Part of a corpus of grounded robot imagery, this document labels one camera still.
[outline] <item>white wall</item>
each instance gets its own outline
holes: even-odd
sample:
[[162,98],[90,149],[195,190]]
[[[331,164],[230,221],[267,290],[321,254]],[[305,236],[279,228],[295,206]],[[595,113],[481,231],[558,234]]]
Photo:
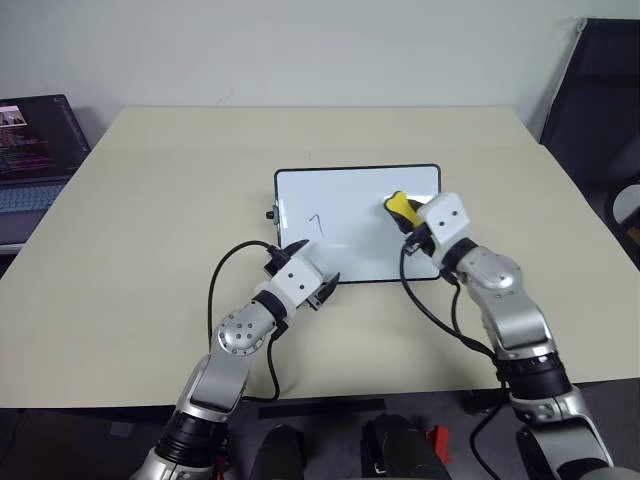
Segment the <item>white wall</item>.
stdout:
[[0,0],[0,98],[123,105],[515,106],[537,132],[582,16],[640,0]]

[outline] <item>whiteboard frame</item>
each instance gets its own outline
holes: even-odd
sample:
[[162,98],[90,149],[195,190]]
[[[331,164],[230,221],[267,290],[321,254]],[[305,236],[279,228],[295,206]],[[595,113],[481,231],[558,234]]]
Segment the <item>whiteboard frame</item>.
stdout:
[[[278,246],[283,248],[282,240],[280,238],[280,208],[278,205],[278,174],[285,172],[310,172],[310,171],[322,171],[322,170],[371,170],[371,169],[387,169],[387,168],[407,168],[407,167],[434,167],[436,169],[438,175],[438,192],[437,194],[442,193],[442,170],[440,166],[436,163],[409,163],[409,164],[401,164],[401,165],[366,165],[366,166],[356,166],[356,167],[305,167],[305,168],[280,168],[275,171],[273,174],[273,188],[275,192],[275,200],[274,207],[277,215],[277,223],[276,225],[276,234],[278,237]],[[400,259],[398,259],[398,269],[400,269]],[[408,282],[417,282],[417,281],[429,281],[429,280],[439,280],[442,275],[438,271],[438,275],[435,277],[421,277],[421,278],[408,278]],[[359,283],[397,283],[402,280],[398,279],[380,279],[380,280],[348,280],[338,282],[341,285],[349,285],[349,284],[359,284]]]

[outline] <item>whiteboard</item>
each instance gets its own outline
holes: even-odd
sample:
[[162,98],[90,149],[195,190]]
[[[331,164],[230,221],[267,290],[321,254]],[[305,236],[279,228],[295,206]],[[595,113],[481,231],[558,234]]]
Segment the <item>whiteboard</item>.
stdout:
[[[397,190],[426,203],[440,192],[437,165],[285,169],[275,174],[278,242],[302,239],[304,254],[341,283],[399,280],[404,235],[384,209]],[[430,258],[407,258],[410,279],[437,278]]]

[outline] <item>gray floor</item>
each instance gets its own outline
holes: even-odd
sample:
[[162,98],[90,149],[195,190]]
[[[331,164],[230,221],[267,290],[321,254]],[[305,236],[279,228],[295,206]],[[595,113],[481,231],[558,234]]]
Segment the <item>gray floor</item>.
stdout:
[[[640,469],[640,380],[591,385],[583,389],[601,434],[618,465]],[[453,392],[385,395],[388,413],[397,413],[425,427],[445,425],[451,431],[454,479],[485,479],[467,446],[467,437],[479,417],[464,413]],[[300,401],[280,401],[279,405]],[[231,423],[234,467],[228,480],[247,478],[252,459],[265,434],[281,423],[305,433],[309,463],[307,479],[353,478],[360,475],[360,428],[380,412],[314,415],[257,420],[264,405],[244,403]],[[18,419],[14,410],[0,410],[0,455]],[[481,451],[504,480],[525,479],[513,441],[519,423],[504,408],[480,438]],[[0,480],[126,479],[143,461],[161,427],[136,424],[131,435],[112,435],[112,423],[74,413],[27,410],[15,443],[0,467]]]

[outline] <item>red object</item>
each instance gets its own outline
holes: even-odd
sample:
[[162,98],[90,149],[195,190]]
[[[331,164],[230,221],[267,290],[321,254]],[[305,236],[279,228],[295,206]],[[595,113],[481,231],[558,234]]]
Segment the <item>red object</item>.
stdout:
[[433,450],[442,463],[445,465],[451,463],[451,455],[449,455],[449,429],[442,425],[436,425],[433,430],[427,432],[427,440],[433,445]]

